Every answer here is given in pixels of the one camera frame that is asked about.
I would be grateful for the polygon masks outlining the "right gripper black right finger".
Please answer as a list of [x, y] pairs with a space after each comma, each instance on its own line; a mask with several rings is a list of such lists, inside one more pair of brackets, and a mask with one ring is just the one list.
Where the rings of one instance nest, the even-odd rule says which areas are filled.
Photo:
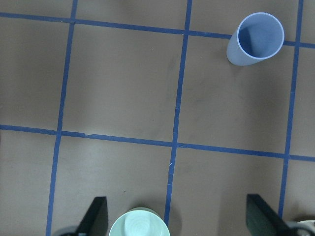
[[291, 228], [258, 194], [246, 199], [246, 226], [252, 236], [292, 236]]

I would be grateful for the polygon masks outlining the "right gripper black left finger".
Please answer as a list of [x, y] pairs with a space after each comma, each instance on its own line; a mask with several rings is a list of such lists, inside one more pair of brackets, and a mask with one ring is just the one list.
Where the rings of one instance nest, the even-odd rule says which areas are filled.
[[108, 230], [107, 198], [95, 197], [76, 229], [77, 236], [105, 236]]

